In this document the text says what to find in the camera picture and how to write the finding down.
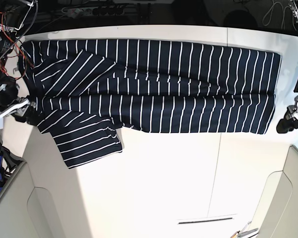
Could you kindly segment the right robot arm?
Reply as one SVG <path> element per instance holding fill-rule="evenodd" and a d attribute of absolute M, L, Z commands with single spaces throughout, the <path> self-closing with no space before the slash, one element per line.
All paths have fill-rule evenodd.
<path fill-rule="evenodd" d="M 38 14 L 36 0 L 0 0 L 0 129 L 3 128 L 4 118 L 12 115 L 21 122 L 26 122 L 27 115 L 36 104 L 28 98 L 19 97 L 17 81 L 25 76 L 10 76 L 5 64 L 11 53 L 30 62 L 20 49 L 21 38 L 33 26 Z"/>

